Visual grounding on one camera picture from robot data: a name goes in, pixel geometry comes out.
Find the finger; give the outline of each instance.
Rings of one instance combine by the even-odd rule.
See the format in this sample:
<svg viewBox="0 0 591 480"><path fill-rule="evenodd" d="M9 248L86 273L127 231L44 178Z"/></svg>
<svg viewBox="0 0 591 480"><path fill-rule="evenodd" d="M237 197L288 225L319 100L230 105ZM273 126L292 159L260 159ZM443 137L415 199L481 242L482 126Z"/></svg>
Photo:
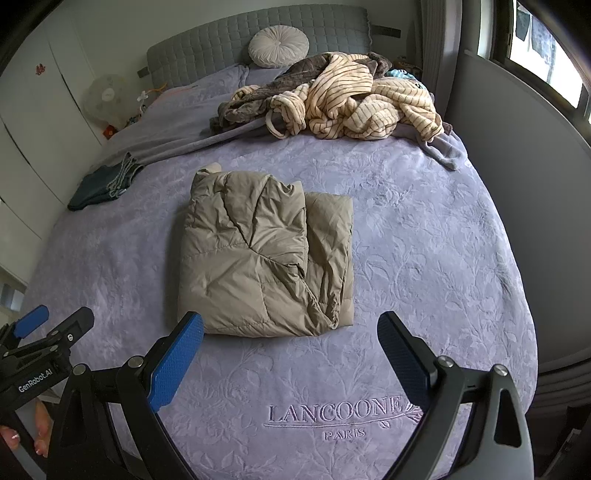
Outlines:
<svg viewBox="0 0 591 480"><path fill-rule="evenodd" d="M51 421L51 417L49 416L49 412L47 411L45 405L39 399L36 399L35 426L37 427L40 438L45 439L45 437L51 435L52 424L53 422Z"/></svg>
<svg viewBox="0 0 591 480"><path fill-rule="evenodd" d="M11 450L18 448L21 438L15 430L9 429L8 427L0 427L0 434Z"/></svg>
<svg viewBox="0 0 591 480"><path fill-rule="evenodd" d="M35 440L35 452L37 455L43 455L47 458L47 455L49 454L49 442L41 439Z"/></svg>

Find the metal screw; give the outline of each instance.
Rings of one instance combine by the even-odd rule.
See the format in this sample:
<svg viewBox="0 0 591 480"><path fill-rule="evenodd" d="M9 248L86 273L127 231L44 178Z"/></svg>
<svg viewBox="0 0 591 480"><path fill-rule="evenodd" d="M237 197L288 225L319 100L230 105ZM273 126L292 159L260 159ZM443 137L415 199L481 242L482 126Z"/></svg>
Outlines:
<svg viewBox="0 0 591 480"><path fill-rule="evenodd" d="M143 363L144 363L144 357L139 356L139 355L133 356L129 360L127 360L127 364L131 368L139 368L142 366Z"/></svg>
<svg viewBox="0 0 591 480"><path fill-rule="evenodd" d="M78 364L72 369L74 375L82 375L84 372L86 372L85 364Z"/></svg>
<svg viewBox="0 0 591 480"><path fill-rule="evenodd" d="M494 367L492 367L492 369L495 371L495 373L502 377L506 377L509 374L509 371L505 365L496 364Z"/></svg>
<svg viewBox="0 0 591 480"><path fill-rule="evenodd" d="M437 362L439 363L439 365L441 365L442 367L448 367L451 368L454 366L453 360L451 358L449 358L448 356L442 355L442 356L438 356L437 357Z"/></svg>

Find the window frame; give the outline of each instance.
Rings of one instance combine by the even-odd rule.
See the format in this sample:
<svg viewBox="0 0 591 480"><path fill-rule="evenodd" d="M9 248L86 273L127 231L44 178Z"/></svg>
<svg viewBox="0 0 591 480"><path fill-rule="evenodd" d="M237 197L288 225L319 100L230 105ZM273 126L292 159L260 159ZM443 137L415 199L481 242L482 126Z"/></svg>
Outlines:
<svg viewBox="0 0 591 480"><path fill-rule="evenodd" d="M529 2L527 0L518 1L529 9ZM581 87L581 94L579 96L579 104L574 107L567 99L559 94L558 91L551 87L549 83L545 82L524 66L511 60L509 57L511 56L511 44L513 40L513 24L513 0L495 0L490 60L519 78L519 80L526 83L550 102L591 146L591 124L589 124L591 102L586 82L583 80L583 86ZM560 39L556 37L554 32L549 28L548 30L554 39L560 44L560 47L562 47L567 53L569 60L573 63L579 72L579 75L583 77L581 68L572 59L571 55L569 55L569 52L564 48Z"/></svg>

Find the blue gripper pad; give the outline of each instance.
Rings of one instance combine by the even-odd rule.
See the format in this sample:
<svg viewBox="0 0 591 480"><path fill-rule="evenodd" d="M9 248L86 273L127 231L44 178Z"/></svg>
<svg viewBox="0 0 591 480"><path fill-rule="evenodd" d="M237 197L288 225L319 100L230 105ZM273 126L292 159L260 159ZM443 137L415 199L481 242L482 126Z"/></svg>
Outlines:
<svg viewBox="0 0 591 480"><path fill-rule="evenodd" d="M378 340L408 399L426 411L431 403L428 375L402 333L385 314L378 320Z"/></svg>
<svg viewBox="0 0 591 480"><path fill-rule="evenodd" d="M152 373L148 402L154 413L172 402L202 341L203 319L195 313Z"/></svg>
<svg viewBox="0 0 591 480"><path fill-rule="evenodd" d="M36 328L43 325L49 319L49 309L45 305L39 305L31 310L23 318L17 320L14 325L14 336L16 338L25 338Z"/></svg>

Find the white pleated round cushion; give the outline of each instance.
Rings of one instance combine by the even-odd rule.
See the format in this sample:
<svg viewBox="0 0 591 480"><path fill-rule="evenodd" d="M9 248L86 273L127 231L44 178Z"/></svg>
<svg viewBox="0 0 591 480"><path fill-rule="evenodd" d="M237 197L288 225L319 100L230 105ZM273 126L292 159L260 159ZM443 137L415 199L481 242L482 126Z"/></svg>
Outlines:
<svg viewBox="0 0 591 480"><path fill-rule="evenodd" d="M252 37L248 53L259 67L274 69L289 67L306 58L310 43L308 37L295 27L274 25Z"/></svg>

